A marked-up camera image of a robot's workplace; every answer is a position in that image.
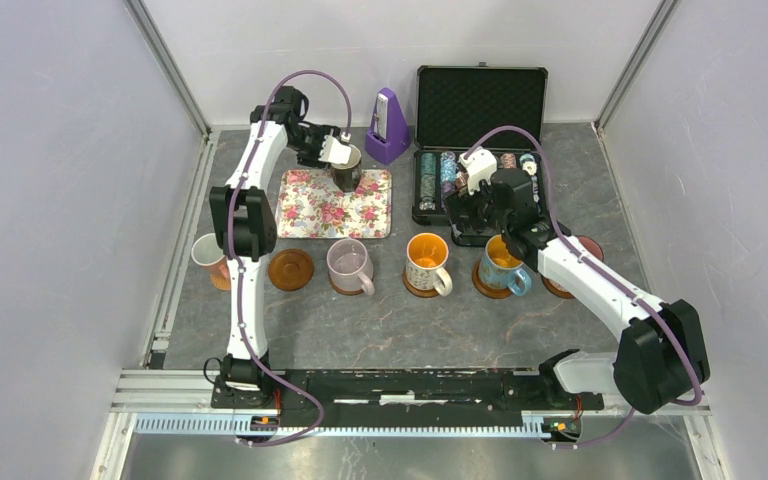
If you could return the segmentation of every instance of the white wall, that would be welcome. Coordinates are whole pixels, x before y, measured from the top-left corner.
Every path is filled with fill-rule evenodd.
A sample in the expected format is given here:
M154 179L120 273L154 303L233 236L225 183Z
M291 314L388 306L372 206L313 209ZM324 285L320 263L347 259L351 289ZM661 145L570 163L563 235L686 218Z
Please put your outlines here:
M768 478L768 3L681 2L606 135L655 290L701 313L735 478Z
M658 0L147 0L209 122L248 124L272 87L304 68L337 78L369 125L375 93L392 88L413 123L423 64L543 66L545 118L593 120ZM311 119L345 122L344 102L321 79L293 83Z
M0 2L0 479L89 476L199 143L122 2Z

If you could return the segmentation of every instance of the black foam lining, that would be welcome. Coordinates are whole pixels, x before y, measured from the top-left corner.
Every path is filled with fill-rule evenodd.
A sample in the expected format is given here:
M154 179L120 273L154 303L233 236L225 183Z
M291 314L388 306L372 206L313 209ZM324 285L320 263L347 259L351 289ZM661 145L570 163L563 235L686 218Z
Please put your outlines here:
M422 147L465 149L501 125L516 125L540 139L545 69L424 66L417 75L416 141ZM534 145L504 132L484 147L531 150Z

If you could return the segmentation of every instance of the marble tabletop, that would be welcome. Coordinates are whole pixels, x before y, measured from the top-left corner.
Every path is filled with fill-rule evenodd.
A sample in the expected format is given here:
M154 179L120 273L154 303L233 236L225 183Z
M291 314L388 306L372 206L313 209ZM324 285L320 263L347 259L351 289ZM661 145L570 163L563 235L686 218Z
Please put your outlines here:
M353 130L362 145L363 129ZM237 166L248 132L219 137L209 185L222 185ZM574 234L596 240L605 261L619 274L644 286L621 202L607 162L588 124L547 124L543 144L556 177L557 214ZM279 239L275 251L301 248L314 260L314 276L295 292L265 285L264 321L274 368L373 367L525 367L569 348L589 352L616 349L608 329L575 300L563 300L542 286L524 297L491 300L471 282L482 249L455 246L447 227L424 227L411 220L414 148L390 166L368 157L364 168L393 174L393 224L389 237L364 240L375 267L373 296L336 293L328 282L325 253L334 240ZM298 168L295 154L281 154L269 183L273 210L284 171ZM211 232L204 202L197 237ZM454 291L448 297L422 299L402 283L405 247L421 232L437 233L451 249L448 270ZM192 261L187 269L165 369L201 368L221 357L230 332L230 293L214 288Z

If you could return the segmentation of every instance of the floral tray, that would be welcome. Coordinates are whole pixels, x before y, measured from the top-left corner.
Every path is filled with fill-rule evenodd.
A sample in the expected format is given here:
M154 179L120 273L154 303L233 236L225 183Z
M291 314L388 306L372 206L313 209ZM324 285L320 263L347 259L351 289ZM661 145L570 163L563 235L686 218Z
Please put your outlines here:
M275 222L281 238L382 238L390 234L389 170L364 170L343 193L325 170L288 170L281 179Z

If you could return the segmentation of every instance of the brown coaster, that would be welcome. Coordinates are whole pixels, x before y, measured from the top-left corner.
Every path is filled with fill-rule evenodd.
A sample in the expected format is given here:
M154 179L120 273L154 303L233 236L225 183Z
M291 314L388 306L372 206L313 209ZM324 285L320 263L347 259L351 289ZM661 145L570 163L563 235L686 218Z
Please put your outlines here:
M313 259L304 250L291 248L275 254L269 262L269 280L281 290L298 290L313 277Z
M331 288L333 288L337 293L342 293L343 295L354 296L354 295L360 295L361 293L363 293L362 288L360 290L355 290L354 292L347 292L345 290L337 288L337 285L334 285L334 280L331 280L331 275L328 275L328 283L331 284Z
M481 281L481 277L478 276L478 268L480 265L481 260L475 262L475 267L472 269L472 284L475 285L475 289L487 298L499 299L510 297L512 293L510 288L496 290L495 288L490 288L487 285L484 285Z
M433 288L431 290L420 290L413 285L410 284L408 281L408 273L406 271L402 271L402 281L405 282L405 288L408 289L409 292L416 295L419 298L431 298L436 297L437 295L440 295L437 293L437 290L434 290Z
M591 255L598 258L600 262L605 261L605 252L602 251L602 247L600 247L595 240L593 240L590 237L583 237L583 236L576 236L576 238L578 238L578 241L581 242L581 245L584 248L586 248ZM540 279L543 281L543 286L546 287L546 290L549 290L549 293L551 293L552 295L555 295L556 297L566 298L568 300L575 298L573 294L569 293L565 288L549 280L543 275L540 275Z
M210 283L212 283L214 287L224 292L231 290L231 281L226 280L225 277L221 275L211 275Z

